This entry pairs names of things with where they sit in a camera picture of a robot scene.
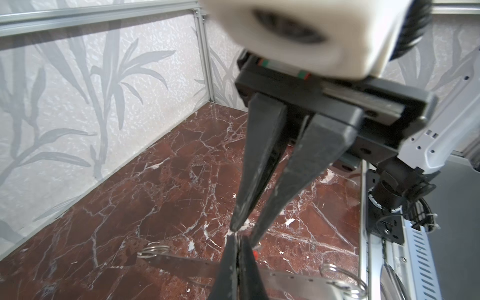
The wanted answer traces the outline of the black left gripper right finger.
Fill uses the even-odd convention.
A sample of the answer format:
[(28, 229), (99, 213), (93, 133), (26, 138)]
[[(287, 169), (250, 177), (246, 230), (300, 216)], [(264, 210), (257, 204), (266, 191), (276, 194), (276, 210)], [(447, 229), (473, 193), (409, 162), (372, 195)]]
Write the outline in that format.
[(250, 239), (239, 238), (238, 290), (240, 300), (268, 300)]

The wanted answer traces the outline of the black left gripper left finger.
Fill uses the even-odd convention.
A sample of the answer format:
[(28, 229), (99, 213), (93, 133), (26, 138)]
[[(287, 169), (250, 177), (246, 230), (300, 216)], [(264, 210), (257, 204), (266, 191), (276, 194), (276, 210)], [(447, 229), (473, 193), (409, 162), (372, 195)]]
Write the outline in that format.
[(238, 241), (232, 234), (227, 236), (226, 246), (208, 300), (236, 300), (238, 298), (237, 263)]

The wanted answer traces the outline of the grey metal key plate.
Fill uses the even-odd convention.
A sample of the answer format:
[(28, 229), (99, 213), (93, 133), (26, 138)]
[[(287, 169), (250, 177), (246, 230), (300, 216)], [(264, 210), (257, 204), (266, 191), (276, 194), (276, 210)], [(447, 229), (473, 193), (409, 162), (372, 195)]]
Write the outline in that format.
[[(219, 262), (176, 256), (167, 250), (141, 251), (137, 257), (148, 265), (160, 269), (182, 280), (200, 283), (207, 279), (204, 287), (212, 287), (220, 269)], [(345, 281), (309, 277), (289, 272), (259, 270), (262, 283), (269, 292), (278, 292), (278, 298), (293, 296), (300, 300), (363, 300), (366, 293), (360, 287)]]

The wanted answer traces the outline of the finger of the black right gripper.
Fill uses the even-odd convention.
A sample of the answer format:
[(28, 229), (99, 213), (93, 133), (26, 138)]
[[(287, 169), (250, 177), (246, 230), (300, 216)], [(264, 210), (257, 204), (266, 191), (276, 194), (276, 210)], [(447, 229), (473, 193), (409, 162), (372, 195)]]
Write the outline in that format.
[(348, 150), (357, 135), (356, 126), (318, 114), (312, 117), (250, 234), (253, 247), (285, 206)]
[(260, 200), (288, 143), (287, 106), (256, 94), (249, 102), (242, 177), (230, 230), (237, 232)]

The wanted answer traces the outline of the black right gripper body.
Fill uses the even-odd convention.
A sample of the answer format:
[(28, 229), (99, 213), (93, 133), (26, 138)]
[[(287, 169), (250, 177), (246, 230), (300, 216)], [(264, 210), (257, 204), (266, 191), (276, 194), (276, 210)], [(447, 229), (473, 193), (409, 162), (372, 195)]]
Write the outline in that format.
[(305, 71), (285, 74), (248, 51), (240, 54), (237, 66), (235, 85), (245, 106), (257, 95), (287, 106), (290, 145), (295, 145), (307, 115), (353, 125), (354, 115), (362, 113), (362, 120), (355, 124), (357, 138), (347, 152), (373, 165), (397, 156), (406, 140), (425, 129), (438, 103), (433, 92), (376, 77), (342, 81)]

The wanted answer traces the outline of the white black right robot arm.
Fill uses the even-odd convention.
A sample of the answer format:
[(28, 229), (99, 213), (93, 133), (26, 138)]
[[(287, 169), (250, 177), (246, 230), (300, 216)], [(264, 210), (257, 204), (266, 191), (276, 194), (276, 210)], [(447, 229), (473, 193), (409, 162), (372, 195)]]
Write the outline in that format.
[(460, 81), (444, 101), (385, 79), (325, 79), (243, 51), (236, 89), (248, 108), (241, 184), (230, 230), (237, 232), (264, 193), (286, 148), (294, 148), (250, 240), (260, 242), (286, 205), (323, 171), (376, 175), (367, 185), (367, 232), (402, 245), (402, 220), (432, 230), (419, 212), (450, 153), (480, 123), (480, 79)]

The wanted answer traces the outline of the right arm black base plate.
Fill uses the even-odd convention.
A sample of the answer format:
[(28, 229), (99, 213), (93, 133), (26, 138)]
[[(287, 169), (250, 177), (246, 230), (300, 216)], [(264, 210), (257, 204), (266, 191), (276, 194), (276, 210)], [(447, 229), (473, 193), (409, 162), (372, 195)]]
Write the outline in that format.
[(404, 245), (403, 217), (401, 210), (391, 212), (381, 207), (373, 197), (374, 188), (380, 184), (380, 175), (372, 169), (366, 172), (366, 231), (397, 245)]

